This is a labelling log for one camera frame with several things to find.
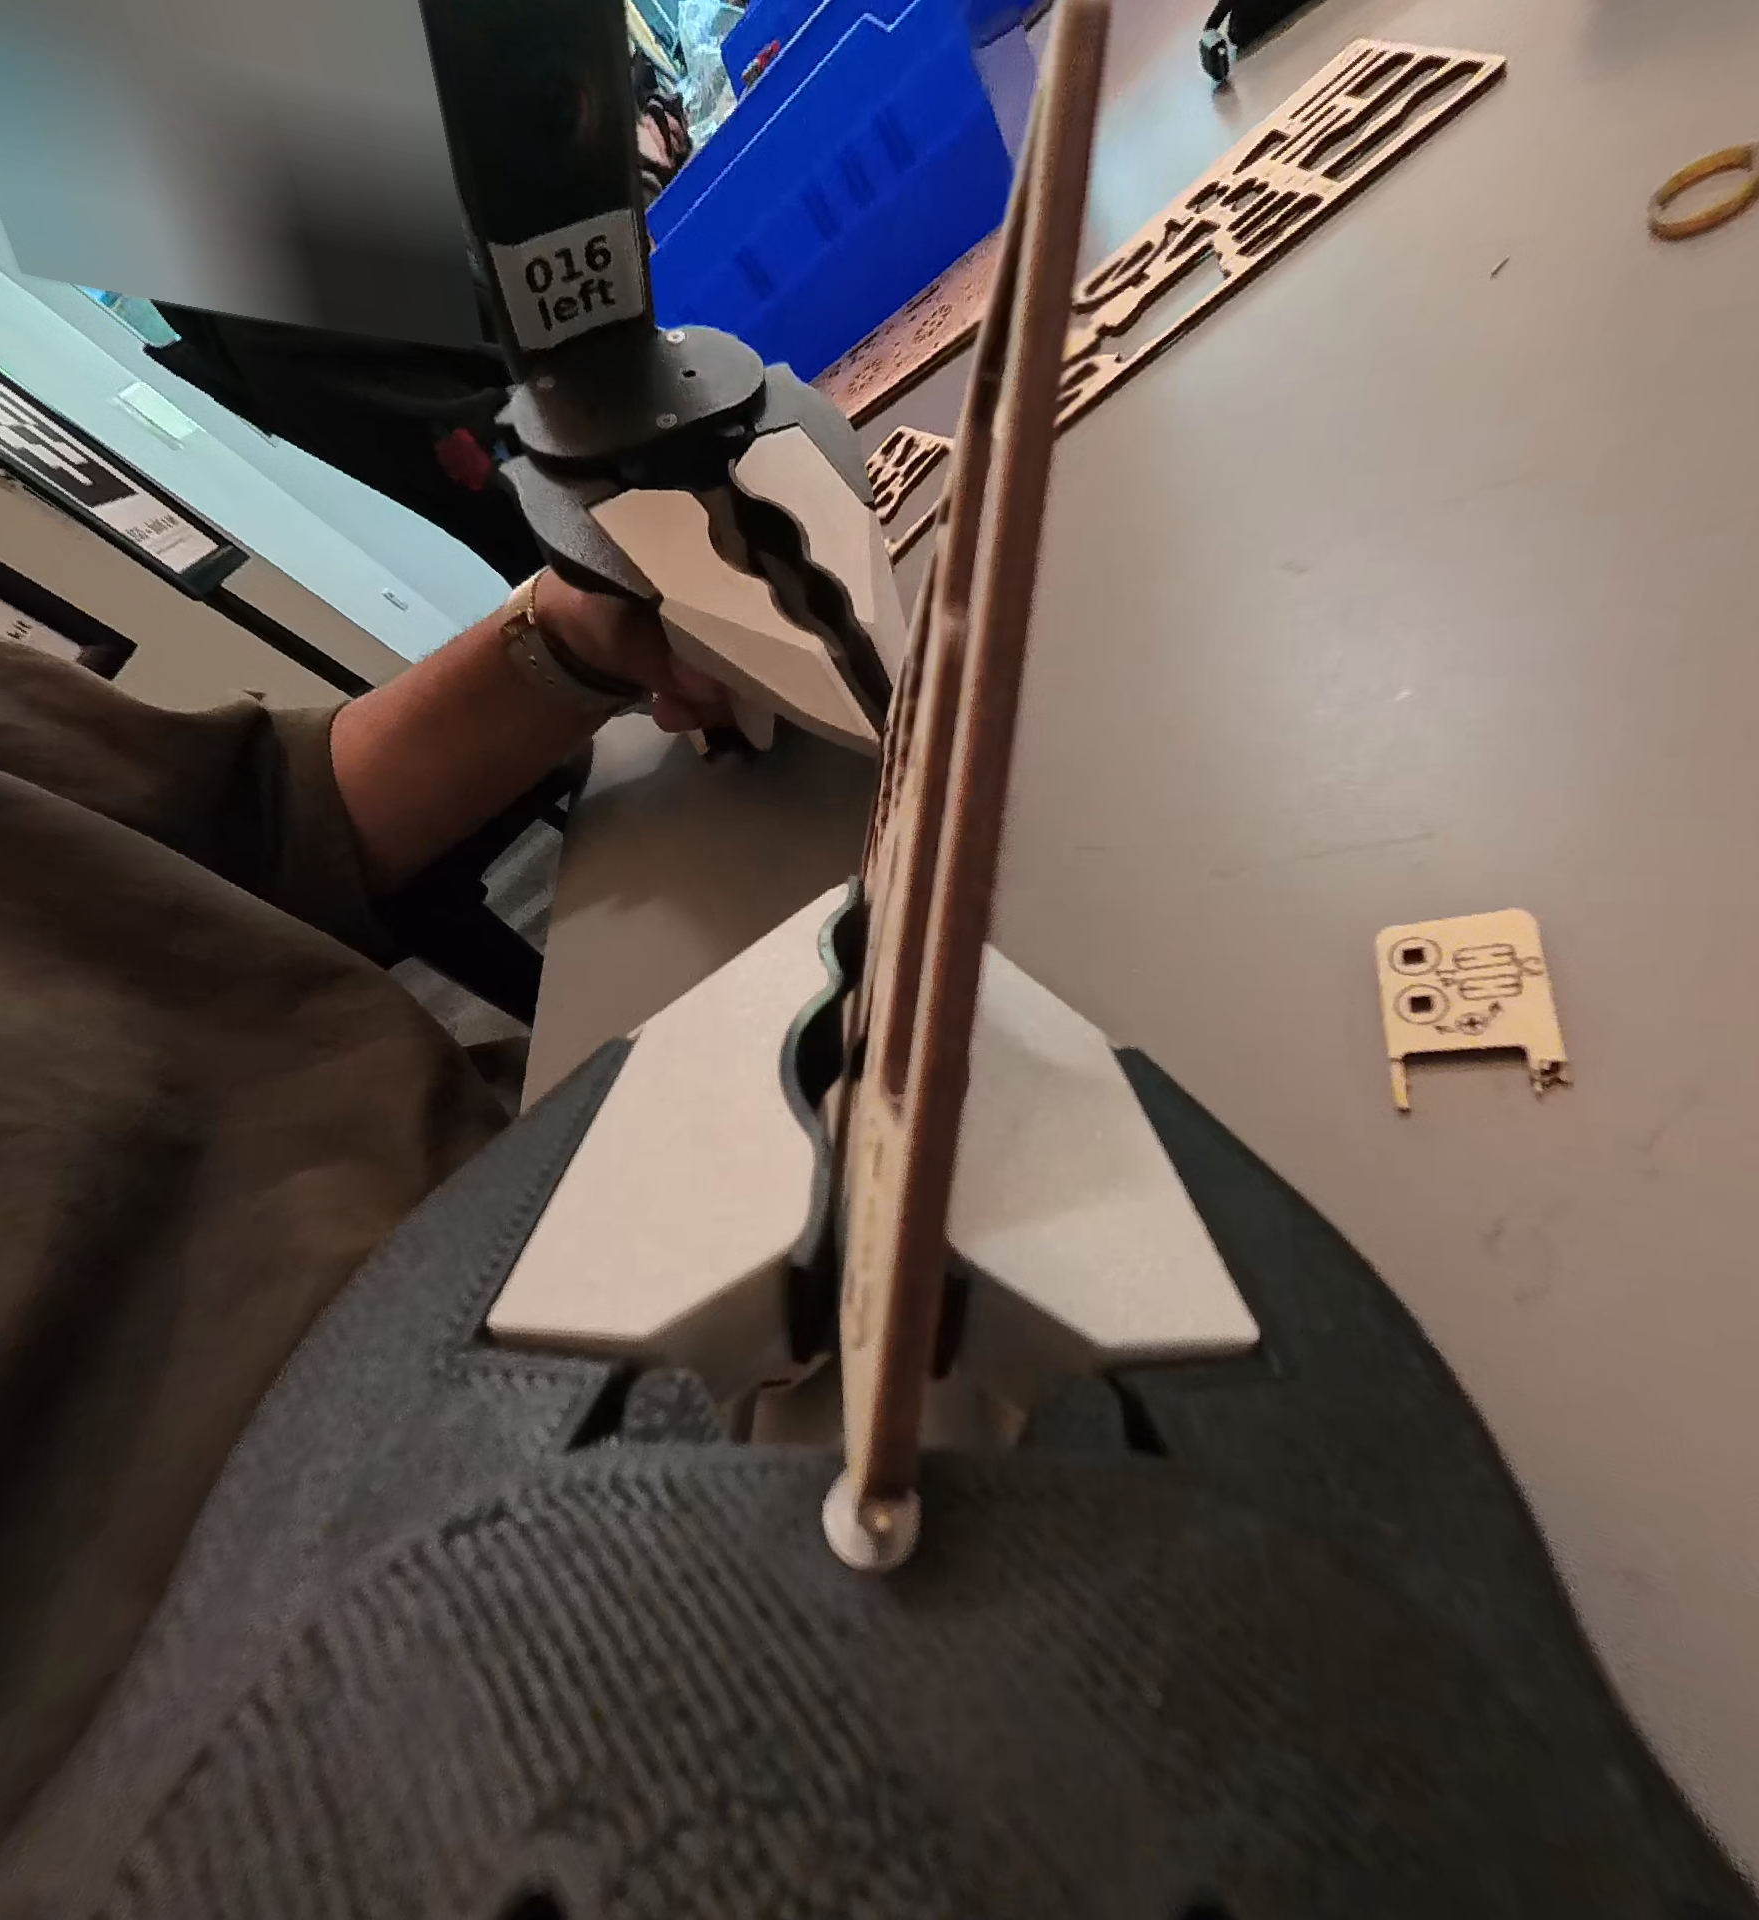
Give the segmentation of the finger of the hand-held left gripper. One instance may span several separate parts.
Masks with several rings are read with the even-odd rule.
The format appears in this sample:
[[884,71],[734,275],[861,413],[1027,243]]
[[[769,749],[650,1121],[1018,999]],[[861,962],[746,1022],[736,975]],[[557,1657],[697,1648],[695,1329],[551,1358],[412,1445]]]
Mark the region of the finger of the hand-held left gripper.
[[824,641],[866,718],[888,720],[909,624],[849,420],[815,389],[766,389],[729,485],[776,602]]
[[732,485],[707,491],[626,489],[587,508],[596,529],[650,584],[674,653],[727,688],[751,744],[772,720],[857,755],[876,755],[872,724],[824,641],[776,602],[746,558]]

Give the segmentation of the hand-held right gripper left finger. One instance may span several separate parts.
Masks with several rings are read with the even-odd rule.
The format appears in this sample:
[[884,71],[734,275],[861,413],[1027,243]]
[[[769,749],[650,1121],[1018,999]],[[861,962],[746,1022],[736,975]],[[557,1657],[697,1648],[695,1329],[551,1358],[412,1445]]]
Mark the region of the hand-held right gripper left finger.
[[486,1311],[498,1346],[677,1368],[717,1402],[838,1371],[863,937],[849,880],[630,1035]]

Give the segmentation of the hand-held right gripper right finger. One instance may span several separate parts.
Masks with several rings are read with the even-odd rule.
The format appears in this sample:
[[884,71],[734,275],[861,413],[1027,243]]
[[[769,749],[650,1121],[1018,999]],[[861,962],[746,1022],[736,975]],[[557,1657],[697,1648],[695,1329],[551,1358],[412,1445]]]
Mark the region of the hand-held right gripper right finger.
[[996,1397],[1260,1346],[1116,1052],[1002,954],[980,973],[946,1244],[956,1371]]

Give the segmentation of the wooden sheet with gear holes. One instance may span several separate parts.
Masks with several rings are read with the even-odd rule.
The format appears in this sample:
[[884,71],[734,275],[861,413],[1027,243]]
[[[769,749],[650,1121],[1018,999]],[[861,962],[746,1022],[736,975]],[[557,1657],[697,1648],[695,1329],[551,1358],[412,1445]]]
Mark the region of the wooden sheet with gear holes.
[[1109,20],[1097,3],[1052,15],[866,836],[866,947],[836,1116],[842,1473],[823,1507],[832,1551],[861,1571],[901,1567],[916,1542],[922,1412]]

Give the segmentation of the person's left forearm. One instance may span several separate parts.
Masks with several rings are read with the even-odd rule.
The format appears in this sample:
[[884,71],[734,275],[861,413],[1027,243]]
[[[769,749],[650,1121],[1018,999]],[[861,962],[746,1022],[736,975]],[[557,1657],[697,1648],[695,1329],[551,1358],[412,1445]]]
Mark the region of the person's left forearm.
[[587,705],[531,685],[481,634],[338,709],[332,781],[366,889],[400,892],[540,785],[594,732]]

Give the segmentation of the grey desk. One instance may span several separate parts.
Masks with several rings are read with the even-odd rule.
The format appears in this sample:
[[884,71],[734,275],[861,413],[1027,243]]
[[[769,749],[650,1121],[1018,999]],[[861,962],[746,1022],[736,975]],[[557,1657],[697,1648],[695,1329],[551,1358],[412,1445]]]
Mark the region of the grey desk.
[[[1498,87],[1060,443],[1000,937],[1394,1286],[1759,1888],[1759,5],[1116,5],[1100,261],[1355,37]],[[1374,937],[1537,918],[1570,1079]]]

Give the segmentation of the person's left hand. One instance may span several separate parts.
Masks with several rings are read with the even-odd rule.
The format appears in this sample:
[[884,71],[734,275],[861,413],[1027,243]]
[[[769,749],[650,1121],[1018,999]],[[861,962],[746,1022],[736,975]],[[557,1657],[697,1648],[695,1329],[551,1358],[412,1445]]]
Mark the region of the person's left hand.
[[727,688],[674,653],[645,603],[577,589],[546,567],[525,586],[522,627],[531,675],[569,737],[626,714],[671,737],[740,724]]

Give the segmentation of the wooden sheet with small cutouts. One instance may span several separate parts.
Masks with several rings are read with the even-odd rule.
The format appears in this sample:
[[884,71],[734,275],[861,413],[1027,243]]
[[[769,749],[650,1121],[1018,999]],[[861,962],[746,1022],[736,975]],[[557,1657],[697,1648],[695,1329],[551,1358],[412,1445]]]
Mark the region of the wooden sheet with small cutouts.
[[956,439],[896,428],[866,457],[872,508],[892,567],[933,532],[956,464]]

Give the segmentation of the reddish wooden sheet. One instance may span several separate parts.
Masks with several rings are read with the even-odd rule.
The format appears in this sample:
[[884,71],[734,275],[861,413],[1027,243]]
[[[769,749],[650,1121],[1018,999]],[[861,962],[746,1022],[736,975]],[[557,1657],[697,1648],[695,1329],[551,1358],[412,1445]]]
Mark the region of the reddish wooden sheet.
[[976,338],[996,275],[1002,234],[992,232],[933,283],[812,377],[812,385],[863,428]]

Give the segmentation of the blue plastic bin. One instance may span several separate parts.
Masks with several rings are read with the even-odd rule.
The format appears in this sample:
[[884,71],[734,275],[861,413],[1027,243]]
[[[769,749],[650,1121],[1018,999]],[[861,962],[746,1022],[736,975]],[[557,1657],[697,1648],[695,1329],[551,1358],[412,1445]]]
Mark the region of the blue plastic bin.
[[[788,46],[828,3],[746,3],[743,15],[720,39],[720,63],[736,96],[746,92],[746,67],[768,46]],[[987,46],[1011,30],[1027,26],[1052,3],[956,3],[946,5],[962,20],[970,46]]]
[[956,3],[828,3],[647,212],[654,316],[832,368],[1008,208],[1036,92],[1026,30],[970,46]]

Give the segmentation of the small wooden card circle marks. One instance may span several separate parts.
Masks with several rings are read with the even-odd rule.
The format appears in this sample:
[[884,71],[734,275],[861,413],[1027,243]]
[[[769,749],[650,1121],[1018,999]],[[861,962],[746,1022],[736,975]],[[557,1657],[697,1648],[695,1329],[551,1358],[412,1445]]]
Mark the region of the small wooden card circle marks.
[[1410,1113],[1412,1060],[1506,1052],[1524,1060],[1540,1095],[1570,1079],[1555,995],[1531,910],[1385,927],[1374,937],[1374,973],[1398,1113]]

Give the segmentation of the black white patterned board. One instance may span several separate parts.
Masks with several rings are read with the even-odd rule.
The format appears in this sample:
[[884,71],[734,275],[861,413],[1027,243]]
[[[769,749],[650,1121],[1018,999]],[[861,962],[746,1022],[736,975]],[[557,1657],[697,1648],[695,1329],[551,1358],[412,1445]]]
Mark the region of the black white patterned board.
[[0,637],[73,660],[99,680],[116,680],[136,643],[0,562]]
[[0,473],[193,599],[213,595],[249,560],[240,542],[4,373]]

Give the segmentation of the wooden sheet with long cutouts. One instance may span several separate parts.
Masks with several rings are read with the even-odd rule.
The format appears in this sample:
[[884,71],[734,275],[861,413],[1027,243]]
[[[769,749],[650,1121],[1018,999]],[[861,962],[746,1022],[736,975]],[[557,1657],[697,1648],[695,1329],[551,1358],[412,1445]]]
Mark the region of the wooden sheet with long cutouts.
[[1066,323],[1060,431],[1186,340],[1503,80],[1506,63],[1354,39],[1091,268]]

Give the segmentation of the yellow rubber band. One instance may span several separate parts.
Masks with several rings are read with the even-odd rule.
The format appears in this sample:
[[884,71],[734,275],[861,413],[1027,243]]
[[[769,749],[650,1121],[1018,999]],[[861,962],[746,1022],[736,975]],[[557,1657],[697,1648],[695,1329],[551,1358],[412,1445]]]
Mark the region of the yellow rubber band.
[[1723,229],[1759,203],[1759,144],[1732,144],[1697,156],[1650,195],[1645,226],[1663,245]]

